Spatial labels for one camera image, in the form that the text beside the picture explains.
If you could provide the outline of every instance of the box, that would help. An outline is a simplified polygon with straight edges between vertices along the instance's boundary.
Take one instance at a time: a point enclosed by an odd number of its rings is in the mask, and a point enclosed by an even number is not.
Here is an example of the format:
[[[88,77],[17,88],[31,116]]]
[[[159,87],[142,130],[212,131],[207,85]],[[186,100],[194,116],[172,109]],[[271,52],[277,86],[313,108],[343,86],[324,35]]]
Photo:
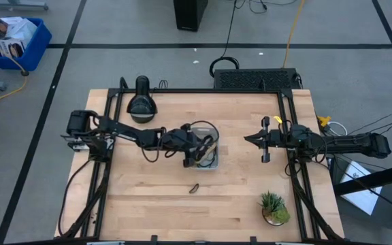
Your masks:
[[[45,53],[52,35],[46,28],[44,21],[40,18],[27,18],[37,26],[31,41],[24,50],[24,54],[20,58],[14,58],[27,71],[34,71],[39,65],[40,59]],[[0,68],[1,69],[19,69],[13,61],[0,54]]]

